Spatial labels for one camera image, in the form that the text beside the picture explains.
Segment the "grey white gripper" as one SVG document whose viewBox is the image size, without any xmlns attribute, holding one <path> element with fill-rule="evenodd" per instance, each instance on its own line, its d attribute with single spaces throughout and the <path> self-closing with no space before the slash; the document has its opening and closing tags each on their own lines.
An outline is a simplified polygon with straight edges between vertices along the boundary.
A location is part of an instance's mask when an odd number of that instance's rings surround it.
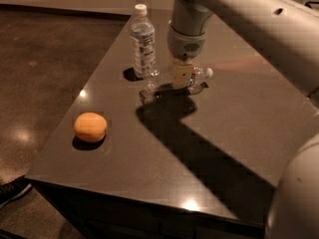
<svg viewBox="0 0 319 239">
<path fill-rule="evenodd" d="M 187 60 L 197 57 L 206 40 L 206 33 L 198 36 L 188 36 L 179 33 L 172 22 L 168 23 L 167 46 L 175 59 Z M 172 87 L 185 88 L 193 73 L 193 63 L 186 61 L 175 62 L 172 66 Z"/>
</svg>

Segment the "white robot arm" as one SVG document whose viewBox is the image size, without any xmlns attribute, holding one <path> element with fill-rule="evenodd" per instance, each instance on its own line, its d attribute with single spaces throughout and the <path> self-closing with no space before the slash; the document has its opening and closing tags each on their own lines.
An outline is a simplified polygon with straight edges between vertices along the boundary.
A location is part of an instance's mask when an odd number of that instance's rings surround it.
<svg viewBox="0 0 319 239">
<path fill-rule="evenodd" d="M 319 91 L 318 12 L 292 0 L 174 0 L 167 43 L 174 58 L 198 56 L 205 26 L 219 17 L 313 104 Z M 283 171 L 265 239 L 319 239 L 319 134 Z"/>
</svg>

